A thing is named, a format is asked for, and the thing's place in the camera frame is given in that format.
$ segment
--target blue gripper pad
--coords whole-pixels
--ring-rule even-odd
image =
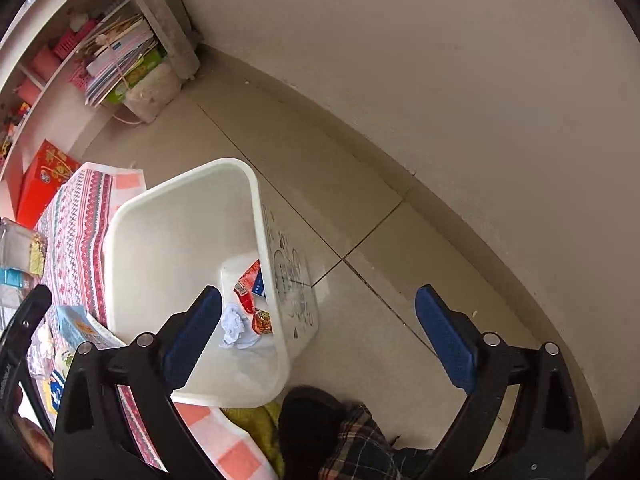
[[[450,321],[450,311],[430,285],[415,295],[415,313],[451,383],[470,395],[476,386],[476,359]]]
[[[164,354],[164,380],[177,390],[187,383],[204,347],[222,315],[222,296],[214,286],[206,286],[184,314],[186,320]]]

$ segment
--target barcode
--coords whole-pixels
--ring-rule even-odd
[[[234,288],[235,288],[236,292],[238,292],[238,294],[240,294],[240,296],[244,296],[245,294],[249,293],[249,291],[246,290],[244,288],[244,286],[242,285],[242,283],[240,283],[240,282],[237,282],[236,286]]]

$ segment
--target red gift box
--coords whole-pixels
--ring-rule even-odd
[[[33,229],[56,192],[79,167],[80,164],[45,140],[24,174],[15,221]]]

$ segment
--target green box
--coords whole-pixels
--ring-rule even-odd
[[[162,63],[162,54],[158,50],[158,47],[152,48],[147,52],[124,76],[124,79],[129,83],[129,87],[133,88],[145,76],[151,72],[156,66]],[[127,85],[124,81],[120,81],[114,88],[107,94],[107,99],[117,105],[124,101],[124,95],[127,93]]]

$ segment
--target pink checkered cloth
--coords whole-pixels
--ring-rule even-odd
[[[47,237],[41,282],[54,305],[85,305],[106,326],[102,243],[117,209],[146,190],[140,170],[123,170],[86,163],[56,193],[36,229]],[[65,344],[58,333],[56,310],[46,321],[56,348]],[[123,407],[145,461],[162,468],[129,388],[120,389]],[[264,454],[247,432],[217,408],[176,404],[191,433],[227,480],[277,480]]]

